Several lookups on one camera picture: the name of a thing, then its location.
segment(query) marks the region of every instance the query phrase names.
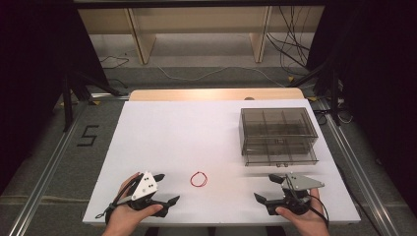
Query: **gray floor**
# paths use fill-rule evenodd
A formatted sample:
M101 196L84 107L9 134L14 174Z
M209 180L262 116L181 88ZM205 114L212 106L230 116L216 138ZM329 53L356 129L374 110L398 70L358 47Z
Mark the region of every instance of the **gray floor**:
M311 35L306 35L306 41L311 41L311 37ZM120 90L271 88L279 87L278 84L286 86L289 83L288 73L276 68L276 66L280 67L280 62L279 55L274 48L267 44L264 62L256 64L253 62L249 37L244 34L161 35L156 41L149 64L145 66L139 65L135 61L137 59L134 45L129 36L94 35L91 40L101 59L106 56L129 58L129 62L119 68L105 70L107 78L120 80L128 86L128 88L123 88L118 81L111 80L111 85ZM114 67L122 62L123 60L120 59L106 60L102 65L103 67ZM294 66L286 60L285 66L288 65ZM301 68L291 68L291 70L300 74L305 73ZM306 96L313 95L311 91L313 84L314 81L302 86ZM91 88L91 91L99 92L97 88ZM80 107L82 107L80 104L74 105L78 112L81 110ZM70 137L66 150L47 184L40 204L30 219L25 235L99 235L102 233L102 228L83 224L82 218L122 107L122 100L107 100L101 101L99 105L90 104L83 110L74 134ZM321 102L313 102L312 107L320 109ZM361 190L354 178L329 123L330 121L321 126L321 129L330 152L334 160L344 170L346 181L359 203L371 215L372 220L377 222L363 195L364 191ZM89 140L82 138L82 135L86 126L90 125L96 126L96 128L89 130L90 135L97 136L94 145L80 147L81 144L89 142ZM7 235L14 225L16 217L27 202L55 148L60 143L63 136L63 126L64 111L58 101L54 115L51 117L49 125L45 127L41 139L38 140L32 156L22 164L1 196L0 235ZM377 157L361 128L355 122L351 122L349 124L342 123L340 129L387 209L388 216L398 232L397 235L416 235L416 217L392 185L384 168L376 164ZM361 222L352 225L332 224L329 228L331 235L378 235L359 207L358 210L361 212ZM144 230L144 228L139 228L135 235L143 235ZM286 225L285 230L287 235L298 235L291 225ZM176 233L165 231L169 232L168 235L185 235L185 231L189 232L186 229ZM204 235L204 233L205 231L202 231L189 233L189 235Z

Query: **wire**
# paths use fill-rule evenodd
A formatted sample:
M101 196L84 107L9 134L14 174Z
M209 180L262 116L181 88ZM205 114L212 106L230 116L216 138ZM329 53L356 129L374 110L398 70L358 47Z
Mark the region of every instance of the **wire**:
M120 83L122 86L123 86L123 88L125 88L125 89L127 89L128 88L128 86L126 86L122 81L120 81L120 80L117 80L117 79L107 79L108 81L116 81L116 82L118 82L118 83Z
M317 119L317 123L319 123L320 126L323 126L328 123L328 118L326 117L326 115L321 114L319 118L317 118L317 115L316 115L316 119Z
M194 79L186 79L186 78L180 78L180 77L173 77L173 76L170 76L170 75L168 75L168 73L166 73L162 68L160 68L159 66L157 66L157 68L160 70L160 71L162 71L162 73L167 77L167 78L169 78L169 79L171 79L171 80L177 80L177 81L187 81L187 82L195 82L195 81L199 81L199 80L201 80L201 79L203 79L203 78L205 78L205 77L207 77L207 76L210 76L210 75L212 75L212 74L215 74L215 73L219 73L219 72L221 72L221 71L224 71L224 70L226 70L226 69L230 69L230 68L238 68L238 69L244 69L244 70L250 70L250 71L255 71L255 72L258 72L258 73L261 73L265 78L267 78L269 81L271 81L271 82L273 82L274 84L276 84L276 85L278 85L278 86L280 86L280 87L283 87L284 88L284 86L282 85L282 84L280 84L280 83L278 83L278 82L276 82L275 80L273 80L273 79L271 79L270 77L268 77L264 72L262 72L262 71L260 71L260 70L257 70L257 69L254 69L254 68L247 68L247 67L224 67L224 68L221 68L221 69L219 69L219 70L216 70L216 71L213 71L213 72L210 72L210 73L207 73L207 74L205 74L205 75L203 75L203 76L200 76L200 77L197 77L197 78L194 78Z
M353 115L350 115L350 117L348 118L348 119L345 119L345 118L343 118L341 115L340 115L340 113L339 112L337 112L337 117L339 118L339 120L342 122L342 123L344 123L344 124L349 124L350 122L352 122L352 120L353 120Z
M294 199L296 199L299 203L301 203L301 201L298 199L297 194L295 193L294 186L292 185L292 181L289 179L288 174L285 174L285 180L287 182L289 190L291 191L292 197L294 197ZM312 196L312 195L309 195L309 196L319 201L319 203L322 205L323 209L325 210L326 217L311 206L308 206L309 210L311 210L316 215L318 215L325 222L326 228L328 228L328 210L326 209L325 205L319 198L316 198L315 196Z
M129 58L126 58L126 57L115 57L115 56L107 56L104 59L100 60L100 62L104 62L104 61L106 61L109 58L116 59L117 66L115 66L115 67L103 67L103 69L114 69L114 68L118 68L119 66L121 66L121 65L126 64L126 63L129 62Z
M326 115L326 114L331 113L331 109L313 110L313 113Z
M298 13L297 13L297 18L295 19L295 21L294 21L294 16L295 16L295 8L292 6L291 8L290 8L290 16L291 16L291 19L290 19L290 21L288 21L287 19L286 19L286 17L284 16L284 14L283 14L283 12L282 12L282 9L281 9L281 7L279 7L279 11L280 11L280 13L281 13L281 16L282 16L282 18L283 18L283 20L285 21L285 25L287 26L287 28L288 28L288 32L287 32L287 35L286 35L286 38L285 38L285 40L284 41L282 41L282 40L278 40L278 39L276 39L276 38L274 38L270 33L269 34L267 34L267 38L268 38L268 40L270 41L270 43L275 47L275 49L277 50L277 51L279 51L280 52L280 56L279 56L279 62L280 62L280 65L281 65L281 67L283 68L283 70L285 70L288 74L292 74L292 75L299 75L299 76L305 76L305 74L303 75L303 74L297 74L297 73L295 73L295 72L293 72L293 71L291 71L290 69L289 69L289 66L288 66L288 69L287 68L285 68L285 57L284 56L286 56L286 57L288 57L288 58L290 58L293 62L295 62L295 63L297 63L298 65L300 65L301 67L303 67L303 68L306 68L305 67L305 61L304 60L306 60L307 61L307 56L305 55L305 53L304 53L304 50L309 50L307 47L305 47L305 46L303 46L298 40L297 40L297 37L296 37L296 35L295 35L295 27L296 27L296 25L297 25L297 23L298 23L298 20L299 20L299 18L300 18L300 14L301 14L301 12L302 12L302 10L303 10L303 7L301 7L299 10L298 10ZM308 17L309 17L309 15L310 15L310 10L311 10L311 7L308 9L308 11L307 11L307 15L306 15L306 18L304 19L304 23L303 23L303 27L302 27L302 29L301 29L301 33L300 33L300 41L302 40L302 35L303 35L303 32L304 32L304 28L305 28L305 25L306 25L306 22L307 22L307 19L308 19ZM274 39L275 41L277 41L277 42L280 42L280 43L282 43L282 46L281 47L279 47L279 46L277 46L271 39ZM285 47L285 45L290 45L290 47L288 48L288 49L284 49L284 47ZM298 56L300 57L300 61L299 60L296 60L294 57L292 57L292 56L290 56L289 54L288 54L288 52L289 52L289 50L291 50L291 48L293 48L293 47L296 47L296 49L297 49L297 52L298 52Z
M315 196L313 196L313 195L309 195L310 197L312 197L312 198L314 198L314 199L316 199L317 201L319 201L319 203L322 205L322 207L323 207L323 209L325 210L325 213L326 213L326 217L322 214L322 213L320 213L318 210L316 210L316 209L314 209L314 208L312 208L311 206L309 206L309 209L312 211L312 212L314 212L316 215L318 215L320 218L322 218L323 219L323 221L325 222L325 224L326 224L326 228L328 228L328 222L329 222L329 219L328 219L328 210L326 209L326 206L323 204L323 202L319 199L319 198L316 198Z

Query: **red rubber band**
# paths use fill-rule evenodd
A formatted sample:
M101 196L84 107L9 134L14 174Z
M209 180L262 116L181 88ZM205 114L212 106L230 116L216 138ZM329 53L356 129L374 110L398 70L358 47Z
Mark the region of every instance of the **red rubber band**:
M203 174L204 176L205 176L205 181L203 182L203 184L201 184L201 185L196 185L196 184L194 184L193 183L193 178L194 177L196 177L196 175L198 175L198 174ZM205 174L205 173L203 173L203 172L200 172L200 171L197 171L197 173L195 173L193 176L191 176L191 179L190 179L190 183L191 183L191 185L193 185L194 187L202 187L202 186L204 186L207 182L208 182L208 176Z

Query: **transparent plastic box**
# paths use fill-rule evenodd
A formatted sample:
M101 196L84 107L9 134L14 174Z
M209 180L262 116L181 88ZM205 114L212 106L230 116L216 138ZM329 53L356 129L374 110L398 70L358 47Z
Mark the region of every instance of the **transparent plastic box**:
M316 164L318 136L306 108L242 108L240 144L246 166Z

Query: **black cable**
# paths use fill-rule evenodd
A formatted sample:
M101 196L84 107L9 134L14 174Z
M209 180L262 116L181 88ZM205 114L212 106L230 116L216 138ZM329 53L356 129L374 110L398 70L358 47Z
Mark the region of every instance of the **black cable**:
M117 195L117 197L114 199L114 201L113 201L113 204L114 205L117 205L117 202L119 202L119 200L120 200L120 198L122 198L122 195L126 192L126 190L128 189L128 188L130 188L132 185L133 185L133 183L135 183L139 178L142 178L142 176L141 175L139 175L138 177L136 177L136 178L133 178L131 181L129 181L129 183L127 184L127 185L125 185L124 187L123 187L123 189L122 189L122 191L120 191L120 193Z
M313 196L313 195L310 195L310 197L312 197L312 198L316 199L317 201L319 201L319 203L322 205L323 209L325 210L326 217L325 217L322 213L320 213L318 210L316 210L316 209L312 208L311 206L309 206L309 209L310 209L312 212L314 212L316 215L318 215L320 218L322 218L322 219L323 219L323 221L324 221L324 222L325 222L325 224L326 224L326 228L328 228L328 223L330 222L330 220L328 219L328 210L326 209L326 206L323 204L323 202L322 202L319 198L316 198L316 197L315 197L315 196Z
M287 52L283 51L282 48L279 48L270 38L269 35L267 34L267 39L269 40L269 42L273 45L273 47L275 47L276 50L278 50L280 53L284 54L285 56L289 57L291 60L293 60L295 63L297 63L298 65L300 65L303 68L306 68L306 66L304 66L303 64L301 64L299 61L297 61L297 59L295 59L294 57L292 57L291 55L289 55Z
M298 52L298 55L300 56L300 59L302 61L302 64L304 65L304 61L303 61L302 56L301 56L301 53L300 53L300 47L298 46L300 43L297 41L297 37L295 36L294 7L293 6L291 7L291 22L290 22L290 24L288 24L288 21L286 20L284 14L282 12L281 7L279 6L278 8L279 8L279 12L281 13L282 18L285 21L285 24L286 24L286 26L288 28L288 33L287 33L287 37L286 38L288 38L288 36L289 36L295 42L295 44L297 44L297 52Z
M125 63L128 63L129 62L129 58L126 58L126 57L115 57L115 56L107 56L106 58L104 58L104 59L102 59L102 60L100 60L100 62L104 62L104 61L106 61L107 59L109 59L109 58L114 58L114 59L116 59L116 60L125 60L124 62L122 62L121 64L119 64L117 61L117 66L115 66L115 67L107 67L107 68L104 68L104 69L114 69L114 68L117 68L117 67L119 67L119 66L121 66L121 65L123 65L123 64L125 64Z
M328 123L328 118L326 117L326 115L320 114L319 118L317 118L317 115L316 115L316 119L317 119L317 123L319 123L320 126L323 126Z
M297 197L297 194L295 193L294 186L292 185L292 181L289 179L287 174L285 174L285 180L287 182L288 188L291 191L291 194L294 197L294 199L296 199L299 203L301 203L301 201ZM316 198L315 196L312 196L312 195L309 195L309 196L319 201L319 203L322 205L323 209L325 210L326 217L311 206L308 206L309 210L311 210L316 215L318 215L325 222L326 228L328 228L328 210L326 209L325 205L319 198Z
M291 42L287 42L287 41L282 41L282 40L279 40L278 38L275 38L274 36L272 36L272 34L270 34L270 32L268 33L268 35L269 35L269 36L270 36L273 40L275 40L275 41L277 41L277 42L280 42L280 43L285 43L285 44L287 44L287 45L291 45L291 46L299 46L299 47L303 48L304 50L310 51L310 48L308 48L308 47L306 47L306 46L304 46L304 45L301 45L301 44L295 44L295 43L291 43Z
M308 16L309 16L309 14L310 14L310 9L311 8L309 8L309 11L307 12L307 16L306 16L306 19L308 18ZM298 19L300 18L300 13L301 13L301 11L303 10L303 6L300 8L300 10L298 11L298 14L297 14L297 19L295 20L295 24L294 24L294 27L293 27L293 33L294 33L294 37L296 38L296 36L295 36L295 26L297 25L297 23L298 23ZM301 45L301 36L303 35L303 32L304 32L304 26L306 25L306 21L304 21L304 24L303 24L303 27L302 27L302 30L301 30L301 34L300 34L300 42L298 42L298 41L296 41L296 43L298 44L298 46L297 46L297 49L298 49L298 55L300 56L300 58L302 59L302 58L304 58L306 61L307 61L307 57L306 57L306 55L304 54L304 51L302 50L302 48L300 47L300 45Z
M346 181L346 175L344 174L343 169L336 163L336 167L337 170L340 173L341 179L344 183L344 185L346 186L346 190L349 193L349 195L352 197L352 199L356 202L356 204L359 206L359 208L362 209L362 211L364 212L365 216L368 218L368 220L370 221L372 227L374 228L374 230L377 232L377 234L379 236L383 236L383 234L380 232L380 230L378 229L377 225L372 221L371 216L365 211L364 207L360 204L359 200L356 198L356 196L353 194L352 190L350 189L350 186L347 184Z
M326 115L331 113L331 109L313 110L313 113Z
M303 23L303 27L301 28L301 33L300 33L300 43L301 43L301 37L303 36L304 33L304 26L306 25L307 19L310 16L310 10L312 10L312 7L309 7L309 10L307 11L307 16L306 19L304 19L304 23Z
M123 88L125 88L125 89L127 89L128 88L128 86L126 86L123 82L121 82L120 80L117 80L117 79L107 79L108 81L117 81L118 83L120 83L122 86L123 86Z

